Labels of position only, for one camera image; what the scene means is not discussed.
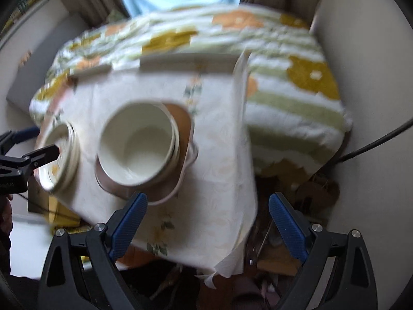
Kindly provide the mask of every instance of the cord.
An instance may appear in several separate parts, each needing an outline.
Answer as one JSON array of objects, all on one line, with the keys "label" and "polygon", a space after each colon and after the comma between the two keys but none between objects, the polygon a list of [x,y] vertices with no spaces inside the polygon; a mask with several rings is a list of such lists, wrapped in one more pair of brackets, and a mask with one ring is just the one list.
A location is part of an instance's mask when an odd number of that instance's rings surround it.
[{"label": "cord", "polygon": [[357,149],[353,152],[350,152],[346,155],[343,155],[341,157],[339,157],[336,161],[333,161],[332,164],[337,164],[337,163],[343,163],[348,161],[349,159],[352,159],[353,157],[356,157],[360,154],[363,154],[373,148],[378,147],[379,145],[382,145],[383,143],[393,139],[394,137],[396,137],[397,135],[400,135],[401,133],[403,133],[404,131],[408,130],[410,127],[413,126],[413,118],[411,118],[409,121],[405,122],[403,125],[401,125],[400,127],[396,128],[395,130],[391,131],[390,133],[388,133],[387,135],[377,139],[374,142],[371,142],[370,144],[368,144],[367,146],[364,146],[360,149]]},{"label": "cord", "polygon": [[39,204],[33,203],[31,201],[28,200],[28,198],[25,195],[22,195],[21,193],[18,193],[17,195],[19,195],[20,197],[24,198],[25,200],[27,200],[30,204],[33,204],[34,206],[38,207],[39,209],[43,210],[44,212],[49,212],[49,213],[53,213],[56,216],[62,216],[64,218],[70,219],[70,220],[74,220],[74,221],[79,221],[78,218],[74,218],[72,216],[67,216],[63,213],[59,213],[57,211],[50,211],[49,209],[45,209],[44,207],[40,206]]}]

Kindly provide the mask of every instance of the painting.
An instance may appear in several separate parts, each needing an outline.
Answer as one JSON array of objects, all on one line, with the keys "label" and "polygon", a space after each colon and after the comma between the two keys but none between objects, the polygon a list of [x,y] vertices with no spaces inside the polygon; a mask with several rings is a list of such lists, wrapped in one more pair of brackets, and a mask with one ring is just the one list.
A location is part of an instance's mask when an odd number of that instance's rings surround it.
[{"label": "painting", "polygon": [[0,32],[0,49],[13,33],[47,1],[49,0],[20,0]]}]

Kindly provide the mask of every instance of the bed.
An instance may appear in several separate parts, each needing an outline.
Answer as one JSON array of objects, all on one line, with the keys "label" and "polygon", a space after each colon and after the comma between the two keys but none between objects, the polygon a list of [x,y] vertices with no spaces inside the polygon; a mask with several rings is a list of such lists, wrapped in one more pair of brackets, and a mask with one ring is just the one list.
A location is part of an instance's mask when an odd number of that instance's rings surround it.
[{"label": "bed", "polygon": [[[58,51],[30,115],[40,125],[62,83],[79,70],[138,66],[142,55],[166,51],[243,50],[250,51],[245,120],[255,173],[299,185],[338,151],[350,121],[307,24],[265,7],[189,7],[86,31]],[[185,102],[196,116],[196,97]]]}]

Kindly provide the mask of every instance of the gray headboard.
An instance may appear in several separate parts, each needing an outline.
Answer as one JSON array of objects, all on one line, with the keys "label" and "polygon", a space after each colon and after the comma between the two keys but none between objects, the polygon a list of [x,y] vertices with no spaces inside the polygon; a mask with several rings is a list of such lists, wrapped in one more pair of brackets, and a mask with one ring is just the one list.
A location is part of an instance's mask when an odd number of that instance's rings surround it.
[{"label": "gray headboard", "polygon": [[88,28],[79,14],[65,18],[17,71],[16,78],[7,93],[7,101],[29,114],[30,101],[36,91],[43,86],[47,70],[52,65],[57,51],[64,43],[79,36]]}]

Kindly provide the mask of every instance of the silver bolt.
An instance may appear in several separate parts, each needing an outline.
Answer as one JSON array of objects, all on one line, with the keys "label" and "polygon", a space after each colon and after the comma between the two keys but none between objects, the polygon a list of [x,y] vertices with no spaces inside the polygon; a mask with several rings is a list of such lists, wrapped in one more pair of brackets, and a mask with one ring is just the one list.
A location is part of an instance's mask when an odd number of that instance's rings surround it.
[{"label": "silver bolt", "polygon": [[314,232],[321,232],[323,230],[323,227],[319,223],[314,223],[311,228]]},{"label": "silver bolt", "polygon": [[95,231],[101,232],[105,229],[105,224],[104,223],[97,223],[94,228]]},{"label": "silver bolt", "polygon": [[355,238],[360,238],[361,237],[361,233],[359,231],[357,231],[356,229],[352,230],[352,236]]},{"label": "silver bolt", "polygon": [[58,229],[58,230],[55,232],[56,236],[62,236],[64,233],[65,233],[65,230],[64,230],[64,229]]}]

